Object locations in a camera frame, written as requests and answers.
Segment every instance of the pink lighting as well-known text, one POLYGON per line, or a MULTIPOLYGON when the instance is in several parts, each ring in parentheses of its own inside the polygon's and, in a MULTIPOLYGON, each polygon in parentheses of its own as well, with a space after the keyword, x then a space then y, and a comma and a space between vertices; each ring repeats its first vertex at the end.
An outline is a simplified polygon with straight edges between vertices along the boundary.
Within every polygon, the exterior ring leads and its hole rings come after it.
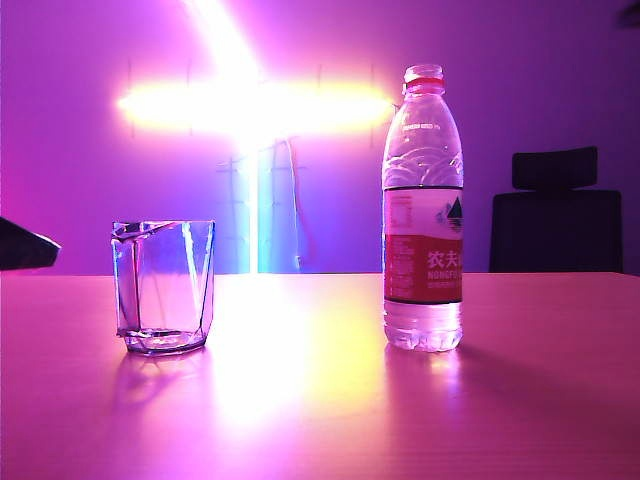
POLYGON ((246 158, 249 272, 259 269, 258 150, 303 133, 367 130, 391 118, 392 102, 358 83, 267 82, 232 17, 216 0, 185 0, 210 50, 216 75, 184 83, 131 87, 117 106, 137 128, 218 133, 233 139, 246 158))

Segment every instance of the mountain logo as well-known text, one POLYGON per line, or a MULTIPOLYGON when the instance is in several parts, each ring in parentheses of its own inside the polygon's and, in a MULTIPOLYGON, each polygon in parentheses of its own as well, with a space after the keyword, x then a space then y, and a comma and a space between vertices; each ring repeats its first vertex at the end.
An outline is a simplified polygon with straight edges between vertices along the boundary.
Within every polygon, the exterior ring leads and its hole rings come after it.
POLYGON ((456 197, 453 205, 447 203, 444 211, 438 214, 438 220, 446 223, 454 232, 462 231, 462 203, 460 197, 456 197))

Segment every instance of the black object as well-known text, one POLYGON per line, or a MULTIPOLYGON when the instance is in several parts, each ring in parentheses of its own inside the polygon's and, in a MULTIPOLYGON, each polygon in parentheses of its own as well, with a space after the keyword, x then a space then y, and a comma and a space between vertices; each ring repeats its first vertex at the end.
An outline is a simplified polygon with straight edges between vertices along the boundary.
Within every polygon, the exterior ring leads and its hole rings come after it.
POLYGON ((0 270, 52 266, 60 245, 0 217, 0 270))
POLYGON ((635 1, 618 13, 617 22, 620 28, 640 27, 640 2, 635 1))
POLYGON ((620 192, 573 190, 595 182, 596 161, 595 147, 513 156, 514 187, 537 191, 493 198, 489 271, 622 272, 620 192))
POLYGON ((519 190, 567 190, 595 185, 598 181, 598 149, 516 153, 511 174, 513 188, 519 190))

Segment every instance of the chair headrest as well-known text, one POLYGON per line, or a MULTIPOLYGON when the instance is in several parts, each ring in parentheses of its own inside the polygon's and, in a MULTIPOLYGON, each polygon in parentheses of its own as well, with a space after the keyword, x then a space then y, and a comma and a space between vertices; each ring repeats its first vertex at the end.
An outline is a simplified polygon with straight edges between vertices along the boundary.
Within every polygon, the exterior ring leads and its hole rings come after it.
POLYGON ((515 153, 511 172, 513 187, 519 190, 587 187, 597 181, 598 148, 515 153))

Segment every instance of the plastic water bottle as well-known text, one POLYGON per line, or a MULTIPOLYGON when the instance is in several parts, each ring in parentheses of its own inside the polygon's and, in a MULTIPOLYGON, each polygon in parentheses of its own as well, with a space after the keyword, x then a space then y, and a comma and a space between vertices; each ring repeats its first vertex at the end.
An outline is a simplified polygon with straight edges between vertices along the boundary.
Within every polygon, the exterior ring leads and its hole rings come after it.
POLYGON ((462 148, 439 65, 407 69, 382 167, 384 329, 429 352, 462 338, 462 148))

